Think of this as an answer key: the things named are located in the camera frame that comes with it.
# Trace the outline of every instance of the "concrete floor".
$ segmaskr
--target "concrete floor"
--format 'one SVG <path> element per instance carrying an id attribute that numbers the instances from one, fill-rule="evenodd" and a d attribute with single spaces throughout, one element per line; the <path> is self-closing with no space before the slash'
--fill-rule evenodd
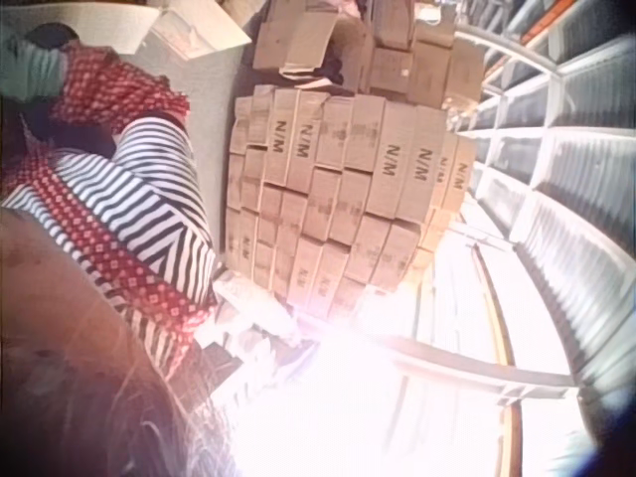
<path id="1" fill-rule="evenodd" d="M 260 15 L 257 14 L 244 28 L 253 39 L 259 23 Z M 171 87 L 184 92 L 190 99 L 187 129 L 218 250 L 225 246 L 225 190 L 234 99 L 250 95 L 254 85 L 265 80 L 263 75 L 251 69 L 252 58 L 253 44 L 184 62 L 152 33 L 138 52 L 127 58 L 152 75 L 165 75 L 170 79 Z"/>

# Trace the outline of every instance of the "open cardboard box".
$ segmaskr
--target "open cardboard box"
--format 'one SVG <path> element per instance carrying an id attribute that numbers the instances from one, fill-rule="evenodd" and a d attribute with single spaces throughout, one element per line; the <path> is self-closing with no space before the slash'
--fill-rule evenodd
<path id="1" fill-rule="evenodd" d="M 103 2 L 60 2 L 2 7 L 2 21 L 26 34 L 39 25 L 59 22 L 73 28 L 91 47 L 111 47 L 134 55 L 161 15 L 158 8 Z"/>
<path id="2" fill-rule="evenodd" d="M 281 3 L 293 6 L 284 10 Z M 362 20 L 329 6 L 310 7 L 302 1 L 300 7 L 298 4 L 294 0 L 272 4 L 258 33 L 254 69 L 278 72 L 303 88 L 337 87 L 329 79 L 313 75 L 322 66 L 331 42 L 335 56 L 342 62 L 340 74 L 344 81 L 340 87 L 351 92 L 366 91 L 374 48 L 371 29 Z"/>
<path id="3" fill-rule="evenodd" d="M 250 42 L 214 0 L 149 0 L 148 6 L 110 2 L 60 2 L 2 7 L 2 20 L 25 34 L 38 25 L 64 23 L 83 43 L 134 55 L 152 31 L 188 61 Z"/>

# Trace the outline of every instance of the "green clothing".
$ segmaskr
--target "green clothing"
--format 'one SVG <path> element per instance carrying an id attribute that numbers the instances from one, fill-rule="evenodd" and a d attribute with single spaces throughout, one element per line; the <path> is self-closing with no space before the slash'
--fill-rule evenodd
<path id="1" fill-rule="evenodd" d="M 62 93 L 68 61 L 58 50 L 43 50 L 0 24 L 0 94 L 21 102 Z"/>

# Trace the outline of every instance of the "metal shelving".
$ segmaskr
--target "metal shelving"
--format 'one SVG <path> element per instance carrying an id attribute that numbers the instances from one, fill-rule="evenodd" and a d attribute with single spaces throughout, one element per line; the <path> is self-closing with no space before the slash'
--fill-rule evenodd
<path id="1" fill-rule="evenodd" d="M 469 192 L 518 245 L 599 431 L 636 382 L 636 37 L 603 0 L 527 34 L 567 3 L 518 2 L 504 38 L 474 35 L 502 93 L 460 134 L 478 141 Z"/>

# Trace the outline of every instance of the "person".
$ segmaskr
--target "person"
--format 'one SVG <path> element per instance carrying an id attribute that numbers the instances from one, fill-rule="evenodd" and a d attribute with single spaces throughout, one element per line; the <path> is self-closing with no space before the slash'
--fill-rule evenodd
<path id="1" fill-rule="evenodd" d="M 195 422 L 167 384 L 217 304 L 187 98 L 68 30 L 49 49 L 0 35 L 27 144 L 2 158 L 5 468 L 236 475 L 223 420 Z"/>

